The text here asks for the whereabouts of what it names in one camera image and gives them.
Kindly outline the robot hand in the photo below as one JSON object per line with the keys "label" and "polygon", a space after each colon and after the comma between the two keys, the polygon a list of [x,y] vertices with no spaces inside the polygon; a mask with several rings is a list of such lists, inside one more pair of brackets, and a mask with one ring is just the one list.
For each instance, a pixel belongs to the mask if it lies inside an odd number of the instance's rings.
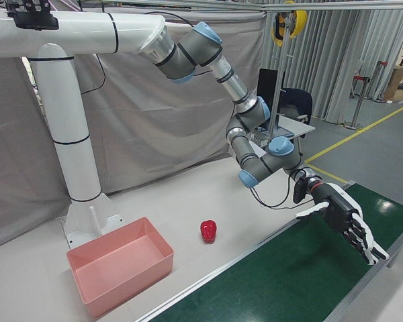
{"label": "robot hand", "polygon": [[363,220],[361,206],[339,185],[319,182],[310,189],[310,194],[314,206],[297,213],[296,219],[320,215],[326,224],[334,232],[341,234],[370,266],[377,264],[379,260],[390,258],[387,251],[374,240],[369,226]]}

